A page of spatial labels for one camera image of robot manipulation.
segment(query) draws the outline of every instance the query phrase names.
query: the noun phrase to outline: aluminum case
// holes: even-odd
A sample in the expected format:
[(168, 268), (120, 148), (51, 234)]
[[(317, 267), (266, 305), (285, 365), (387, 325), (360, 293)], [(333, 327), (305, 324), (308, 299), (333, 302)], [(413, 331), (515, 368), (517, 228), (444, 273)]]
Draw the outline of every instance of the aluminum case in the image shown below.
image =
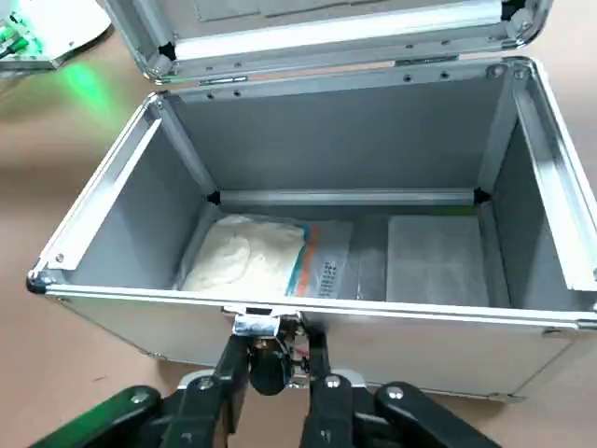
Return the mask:
[[(588, 351), (597, 204), (546, 76), (528, 58), (457, 59), (529, 42), (549, 1), (207, 9), (215, 20), (197, 15), (206, 2), (170, 3), (107, 5), (146, 76), (197, 86), (139, 107), (29, 272), (30, 290), (145, 353), (201, 365), (219, 359), (230, 312), (271, 310), (326, 328), (332, 366), (369, 384), (475, 398), (526, 398)], [(438, 207), (479, 220), (488, 306), (248, 302), (177, 287), (221, 211), (353, 219)]]

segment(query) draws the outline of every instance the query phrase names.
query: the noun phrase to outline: black corner piece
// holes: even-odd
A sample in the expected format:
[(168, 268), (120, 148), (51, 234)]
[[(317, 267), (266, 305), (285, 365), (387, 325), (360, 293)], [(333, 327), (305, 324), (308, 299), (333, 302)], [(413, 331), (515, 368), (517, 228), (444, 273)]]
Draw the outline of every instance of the black corner piece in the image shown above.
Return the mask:
[(38, 278), (32, 278), (30, 274), (27, 274), (27, 280), (25, 280), (27, 290), (33, 294), (46, 294), (46, 284), (39, 281)]
[(475, 205), (486, 203), (492, 199), (492, 195), (482, 189), (475, 189), (473, 195), (475, 198)]
[(208, 194), (206, 199), (208, 203), (214, 203), (215, 205), (220, 205), (222, 203), (220, 201), (220, 192), (217, 190), (211, 194)]
[(508, 0), (502, 2), (502, 21), (509, 21), (512, 16), (516, 14), (516, 11), (524, 8), (524, 2), (526, 0)]
[(166, 45), (158, 47), (158, 52), (166, 56), (169, 60), (176, 61), (176, 51), (172, 42), (168, 42)]

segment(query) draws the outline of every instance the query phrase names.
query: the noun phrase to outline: robotic arm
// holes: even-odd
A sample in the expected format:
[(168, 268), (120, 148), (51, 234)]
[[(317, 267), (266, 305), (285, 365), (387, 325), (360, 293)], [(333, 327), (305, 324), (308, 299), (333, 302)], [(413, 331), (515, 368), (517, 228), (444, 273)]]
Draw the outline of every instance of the robotic arm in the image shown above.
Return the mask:
[[(124, 389), (34, 447), (226, 448), (249, 381), (273, 395), (290, 363), (275, 343), (232, 335), (214, 371), (200, 371), (170, 397), (147, 386)], [(494, 448), (472, 426), (407, 383), (371, 394), (332, 372), (326, 336), (309, 334), (311, 406), (300, 448)]]

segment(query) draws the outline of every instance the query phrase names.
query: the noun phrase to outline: case latch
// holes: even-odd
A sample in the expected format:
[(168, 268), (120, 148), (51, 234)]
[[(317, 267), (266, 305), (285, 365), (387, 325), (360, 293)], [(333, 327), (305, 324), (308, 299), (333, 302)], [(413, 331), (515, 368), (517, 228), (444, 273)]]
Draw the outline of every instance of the case latch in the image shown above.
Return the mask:
[(227, 306), (224, 313), (234, 315), (233, 334), (261, 339), (275, 338), (283, 320), (300, 321), (300, 313), (285, 306), (273, 309)]
[(487, 399), (489, 401), (501, 401), (505, 404), (516, 404), (524, 401), (524, 397), (517, 397), (511, 394), (490, 394)]

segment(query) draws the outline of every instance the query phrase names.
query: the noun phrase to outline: beige floor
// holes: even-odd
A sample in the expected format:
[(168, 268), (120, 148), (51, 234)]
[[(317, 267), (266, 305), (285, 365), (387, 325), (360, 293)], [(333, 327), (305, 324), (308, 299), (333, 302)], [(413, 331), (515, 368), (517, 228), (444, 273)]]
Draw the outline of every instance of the beige floor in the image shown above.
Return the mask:
[[(548, 29), (525, 52), (546, 65), (595, 188), (597, 3), (555, 3)], [(142, 356), (24, 288), (43, 244), (151, 89), (117, 35), (56, 73), (0, 84), (2, 447), (34, 441), (128, 385), (168, 392), (192, 369)], [(505, 446), (595, 446), (596, 369), (593, 351), (515, 406), (441, 401)], [(275, 399), (251, 395), (232, 446), (298, 446), (306, 408), (299, 391)]]

